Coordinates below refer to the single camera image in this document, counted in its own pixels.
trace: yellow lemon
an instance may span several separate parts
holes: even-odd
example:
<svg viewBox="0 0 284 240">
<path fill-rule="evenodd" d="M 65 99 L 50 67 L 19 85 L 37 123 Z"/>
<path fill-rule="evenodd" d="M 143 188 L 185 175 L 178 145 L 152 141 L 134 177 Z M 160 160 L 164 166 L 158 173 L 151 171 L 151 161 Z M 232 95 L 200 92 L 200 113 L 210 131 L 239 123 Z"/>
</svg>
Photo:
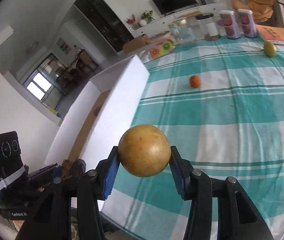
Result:
<svg viewBox="0 0 284 240">
<path fill-rule="evenodd" d="M 264 53 L 269 57 L 276 56 L 276 48 L 272 42 L 266 41 L 264 43 Z"/>
</svg>

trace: television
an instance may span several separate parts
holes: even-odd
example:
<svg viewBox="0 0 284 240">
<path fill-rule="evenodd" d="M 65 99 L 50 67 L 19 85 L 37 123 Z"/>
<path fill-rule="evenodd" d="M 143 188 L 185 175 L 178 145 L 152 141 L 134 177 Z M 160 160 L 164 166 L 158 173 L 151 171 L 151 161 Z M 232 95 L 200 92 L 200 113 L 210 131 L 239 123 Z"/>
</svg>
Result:
<svg viewBox="0 0 284 240">
<path fill-rule="evenodd" d="M 161 14 L 168 14 L 180 8 L 198 5 L 196 0 L 152 0 Z"/>
</svg>

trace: dining table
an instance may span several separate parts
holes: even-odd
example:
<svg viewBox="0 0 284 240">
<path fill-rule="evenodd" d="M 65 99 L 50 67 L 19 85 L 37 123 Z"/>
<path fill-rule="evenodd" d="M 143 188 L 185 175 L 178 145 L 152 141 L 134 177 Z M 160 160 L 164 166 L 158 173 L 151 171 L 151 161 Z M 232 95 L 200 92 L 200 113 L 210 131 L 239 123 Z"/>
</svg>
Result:
<svg viewBox="0 0 284 240">
<path fill-rule="evenodd" d="M 235 177 L 275 240 L 284 239 L 284 46 L 260 38 L 198 39 L 145 63 L 150 76 L 132 126 L 163 131 L 181 157 L 211 178 Z M 201 85 L 192 88 L 191 76 Z M 120 166 L 102 214 L 136 239 L 183 239 L 190 201 L 167 166 L 140 178 Z M 213 198 L 211 239 L 217 238 Z"/>
</svg>

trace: paper towel roll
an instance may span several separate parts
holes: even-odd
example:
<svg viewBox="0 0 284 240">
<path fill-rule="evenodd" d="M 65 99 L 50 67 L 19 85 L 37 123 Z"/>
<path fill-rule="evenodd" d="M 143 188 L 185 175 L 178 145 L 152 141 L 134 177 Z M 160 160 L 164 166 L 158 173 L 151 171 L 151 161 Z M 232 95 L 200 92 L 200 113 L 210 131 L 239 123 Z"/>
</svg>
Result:
<svg viewBox="0 0 284 240">
<path fill-rule="evenodd" d="M 207 30 L 208 30 L 208 34 L 211 37 L 219 34 L 219 32 L 217 31 L 215 23 L 207 23 L 206 27 L 207 27 Z"/>
</svg>

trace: doorway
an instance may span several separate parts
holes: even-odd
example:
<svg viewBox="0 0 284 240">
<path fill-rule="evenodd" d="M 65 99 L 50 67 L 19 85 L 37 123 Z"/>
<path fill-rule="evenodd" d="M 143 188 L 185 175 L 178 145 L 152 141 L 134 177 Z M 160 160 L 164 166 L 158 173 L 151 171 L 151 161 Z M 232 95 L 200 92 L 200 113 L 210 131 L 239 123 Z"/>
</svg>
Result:
<svg viewBox="0 0 284 240">
<path fill-rule="evenodd" d="M 64 85 L 66 78 L 61 73 L 66 69 L 53 53 L 49 54 L 34 70 L 23 86 L 29 90 L 42 104 L 55 113 L 63 98 L 68 94 Z"/>
</svg>

